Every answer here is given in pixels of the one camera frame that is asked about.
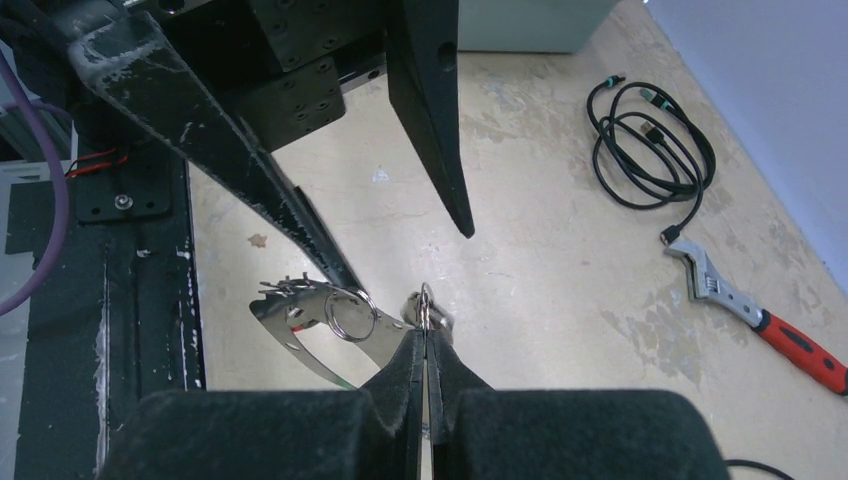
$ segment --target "bolt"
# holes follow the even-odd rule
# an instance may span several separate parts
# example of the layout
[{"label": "bolt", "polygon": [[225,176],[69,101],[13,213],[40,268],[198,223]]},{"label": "bolt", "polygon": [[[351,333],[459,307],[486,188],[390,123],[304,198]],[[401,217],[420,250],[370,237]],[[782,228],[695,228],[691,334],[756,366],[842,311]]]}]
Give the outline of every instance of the bolt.
[{"label": "bolt", "polygon": [[129,210],[132,207],[132,197],[122,193],[115,197],[115,208],[118,210]]}]

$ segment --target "white wall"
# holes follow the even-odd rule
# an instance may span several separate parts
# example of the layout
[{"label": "white wall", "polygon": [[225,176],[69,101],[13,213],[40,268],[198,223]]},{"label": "white wall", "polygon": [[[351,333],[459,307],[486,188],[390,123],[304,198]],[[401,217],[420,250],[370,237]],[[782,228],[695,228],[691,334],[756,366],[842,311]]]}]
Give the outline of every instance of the white wall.
[{"label": "white wall", "polygon": [[648,9],[848,292],[848,0]]}]

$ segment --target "stained surface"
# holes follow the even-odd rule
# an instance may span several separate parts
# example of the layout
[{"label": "stained surface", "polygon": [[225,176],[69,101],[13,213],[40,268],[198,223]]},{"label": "stained surface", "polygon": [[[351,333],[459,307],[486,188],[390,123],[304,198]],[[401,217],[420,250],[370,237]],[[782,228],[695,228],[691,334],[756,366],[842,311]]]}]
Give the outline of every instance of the stained surface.
[{"label": "stained surface", "polygon": [[[658,232],[689,206],[634,213],[601,191],[585,97],[619,71],[668,90],[713,142],[716,180],[685,235],[740,290],[848,360],[838,316],[848,301],[639,2],[620,4],[578,54],[460,55],[470,240],[429,183],[385,79],[348,94],[344,118],[276,158],[377,305],[396,313],[430,282],[457,319],[457,353],[493,387],[673,390],[698,407],[726,456],[796,478],[843,476],[844,399],[728,312],[690,303],[682,263],[662,255]],[[623,106],[645,107],[635,94]],[[318,270],[196,170],[192,188],[209,385],[332,388],[247,309],[259,281]],[[253,234],[267,247],[245,241]],[[328,364],[359,368],[331,334],[315,340]]]}]

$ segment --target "gray container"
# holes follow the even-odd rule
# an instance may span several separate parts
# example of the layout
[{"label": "gray container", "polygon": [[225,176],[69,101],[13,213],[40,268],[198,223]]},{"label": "gray container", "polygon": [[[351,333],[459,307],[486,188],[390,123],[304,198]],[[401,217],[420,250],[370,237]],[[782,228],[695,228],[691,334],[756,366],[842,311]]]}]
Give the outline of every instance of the gray container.
[{"label": "gray container", "polygon": [[619,0],[460,0],[459,49],[572,53]]}]

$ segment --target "wrench handle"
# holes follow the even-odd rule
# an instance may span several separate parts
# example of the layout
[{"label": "wrench handle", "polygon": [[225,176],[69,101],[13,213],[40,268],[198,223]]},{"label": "wrench handle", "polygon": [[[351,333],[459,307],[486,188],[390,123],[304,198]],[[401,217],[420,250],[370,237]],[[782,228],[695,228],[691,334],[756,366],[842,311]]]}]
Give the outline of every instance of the wrench handle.
[{"label": "wrench handle", "polygon": [[777,315],[763,309],[763,321],[753,330],[796,367],[832,392],[848,396],[848,368],[819,344]]}]

